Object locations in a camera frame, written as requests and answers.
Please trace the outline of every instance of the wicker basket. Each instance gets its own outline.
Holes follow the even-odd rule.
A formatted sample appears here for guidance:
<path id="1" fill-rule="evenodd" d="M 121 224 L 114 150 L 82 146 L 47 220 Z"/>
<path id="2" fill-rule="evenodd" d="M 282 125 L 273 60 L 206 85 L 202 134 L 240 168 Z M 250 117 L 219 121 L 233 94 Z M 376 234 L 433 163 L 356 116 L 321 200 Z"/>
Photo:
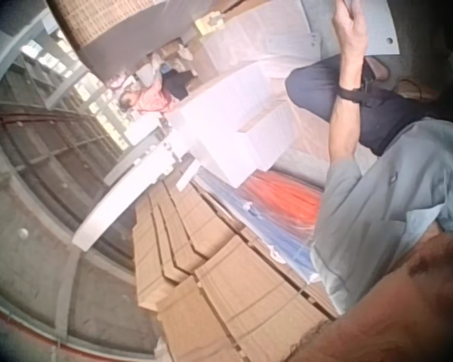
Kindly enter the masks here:
<path id="1" fill-rule="evenodd" d="M 165 0 L 47 0 L 71 45 L 82 49 L 114 25 Z"/>

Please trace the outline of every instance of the black watch strap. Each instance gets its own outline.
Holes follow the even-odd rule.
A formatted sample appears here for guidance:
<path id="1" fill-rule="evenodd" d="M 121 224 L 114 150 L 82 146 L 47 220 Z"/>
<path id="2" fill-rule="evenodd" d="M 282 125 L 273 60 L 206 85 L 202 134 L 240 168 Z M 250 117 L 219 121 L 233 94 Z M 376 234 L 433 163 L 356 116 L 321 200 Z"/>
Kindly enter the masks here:
<path id="1" fill-rule="evenodd" d="M 345 88 L 339 87 L 337 89 L 337 95 L 343 100 L 350 100 L 351 102 L 362 104 L 365 101 L 364 87 L 360 87 L 354 90 L 347 90 Z"/>

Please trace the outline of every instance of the pink shirt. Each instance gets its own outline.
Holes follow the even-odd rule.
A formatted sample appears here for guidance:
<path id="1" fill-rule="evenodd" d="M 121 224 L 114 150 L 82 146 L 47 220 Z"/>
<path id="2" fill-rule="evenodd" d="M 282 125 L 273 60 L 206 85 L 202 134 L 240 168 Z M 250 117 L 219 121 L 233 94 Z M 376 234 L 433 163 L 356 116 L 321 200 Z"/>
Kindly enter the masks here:
<path id="1" fill-rule="evenodd" d="M 176 106 L 173 97 L 162 89 L 161 80 L 157 79 L 151 87 L 143 90 L 133 109 L 138 112 L 171 112 Z"/>

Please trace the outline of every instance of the gray shirt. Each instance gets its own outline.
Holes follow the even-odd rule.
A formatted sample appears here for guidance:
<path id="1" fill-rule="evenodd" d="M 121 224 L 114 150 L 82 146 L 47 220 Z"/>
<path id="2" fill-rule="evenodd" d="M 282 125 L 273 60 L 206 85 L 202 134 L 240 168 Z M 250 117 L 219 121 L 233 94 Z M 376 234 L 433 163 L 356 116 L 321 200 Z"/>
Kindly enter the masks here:
<path id="1" fill-rule="evenodd" d="M 339 313 L 358 302 L 433 221 L 453 231 L 453 124 L 425 118 L 398 135 L 363 176 L 331 165 L 312 261 Z"/>

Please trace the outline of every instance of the stack of cardboard boxes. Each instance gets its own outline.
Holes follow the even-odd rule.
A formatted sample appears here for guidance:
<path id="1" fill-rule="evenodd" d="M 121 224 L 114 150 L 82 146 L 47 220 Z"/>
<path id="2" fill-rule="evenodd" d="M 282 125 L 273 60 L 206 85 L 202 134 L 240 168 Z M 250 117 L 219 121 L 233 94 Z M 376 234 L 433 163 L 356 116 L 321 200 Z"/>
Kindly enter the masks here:
<path id="1" fill-rule="evenodd" d="M 137 202 L 139 305 L 158 312 L 175 361 L 280 361 L 309 329 L 335 318 L 307 284 L 196 184 L 175 170 Z"/>

